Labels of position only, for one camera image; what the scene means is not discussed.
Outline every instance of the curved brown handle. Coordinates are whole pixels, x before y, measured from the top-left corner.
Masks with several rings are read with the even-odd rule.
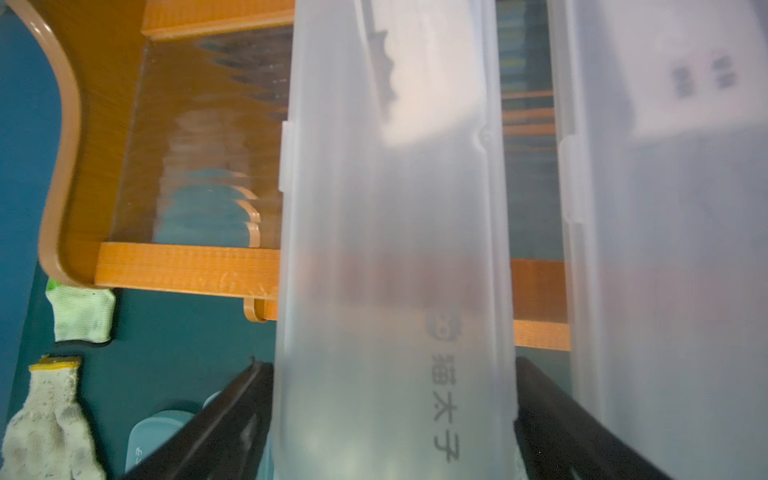
[[[51,28],[28,0],[8,0],[8,6],[24,22],[51,64],[61,95],[61,140],[58,146],[56,166],[45,202],[40,224],[38,252],[45,272],[60,283],[81,285],[70,278],[61,265],[58,246],[61,240],[67,199],[74,176],[75,161],[80,143],[82,107],[80,89],[72,64]]]
[[[250,322],[266,323],[277,320],[277,302],[246,297],[243,299],[243,312]]]

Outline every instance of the black metal frame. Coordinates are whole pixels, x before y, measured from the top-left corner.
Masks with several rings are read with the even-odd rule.
[[[171,440],[123,478],[256,478],[272,419],[274,368],[252,361]]]
[[[611,434],[530,360],[518,358],[515,434],[530,480],[670,480]]]
[[[670,480],[612,435],[541,370],[518,358],[515,434],[530,480]],[[253,361],[125,480],[256,477],[272,416],[274,369]]]

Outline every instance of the translucent plastic container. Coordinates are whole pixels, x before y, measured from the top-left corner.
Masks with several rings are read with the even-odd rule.
[[[765,2],[549,2],[574,394],[672,477],[765,478]]]
[[[514,478],[492,0],[298,0],[273,451],[282,480]]]

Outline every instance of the plastic latch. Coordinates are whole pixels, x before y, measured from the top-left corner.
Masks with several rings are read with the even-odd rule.
[[[295,124],[292,121],[283,122],[283,135],[280,140],[280,175],[277,187],[284,194],[290,193],[293,178],[294,127]]]
[[[571,134],[558,145],[561,204],[565,223],[584,222],[584,165],[581,163],[580,138]]]

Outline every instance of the green striped glove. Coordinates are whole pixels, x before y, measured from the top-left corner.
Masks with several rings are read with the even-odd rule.
[[[62,285],[49,278],[45,296],[53,306],[56,342],[106,343],[111,340],[114,294],[110,290]]]

